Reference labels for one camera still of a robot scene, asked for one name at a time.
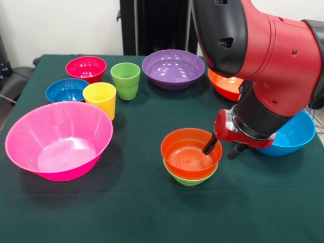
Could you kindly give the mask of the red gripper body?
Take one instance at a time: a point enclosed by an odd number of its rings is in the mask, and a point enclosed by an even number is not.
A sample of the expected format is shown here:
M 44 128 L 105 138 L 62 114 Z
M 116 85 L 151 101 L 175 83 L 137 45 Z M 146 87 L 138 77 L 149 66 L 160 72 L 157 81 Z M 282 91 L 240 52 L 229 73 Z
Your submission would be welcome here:
M 247 136 L 236 127 L 232 118 L 232 110 L 227 109 L 221 109 L 217 114 L 214 133 L 219 140 L 246 144 L 252 148 L 268 148 L 276 137 L 276 133 L 265 140 L 256 140 Z

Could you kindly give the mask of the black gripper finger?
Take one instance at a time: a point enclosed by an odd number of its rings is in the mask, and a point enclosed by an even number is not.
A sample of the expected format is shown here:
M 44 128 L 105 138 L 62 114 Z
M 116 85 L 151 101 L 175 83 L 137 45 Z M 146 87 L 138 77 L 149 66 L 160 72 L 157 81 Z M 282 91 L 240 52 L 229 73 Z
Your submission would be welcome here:
M 202 153 L 204 155 L 209 155 L 213 149 L 215 148 L 216 143 L 218 142 L 218 139 L 215 134 L 212 134 L 210 140 L 205 145 L 205 147 L 202 149 Z
M 240 143 L 230 151 L 227 158 L 229 160 L 234 160 L 246 149 L 247 149 L 247 145 Z

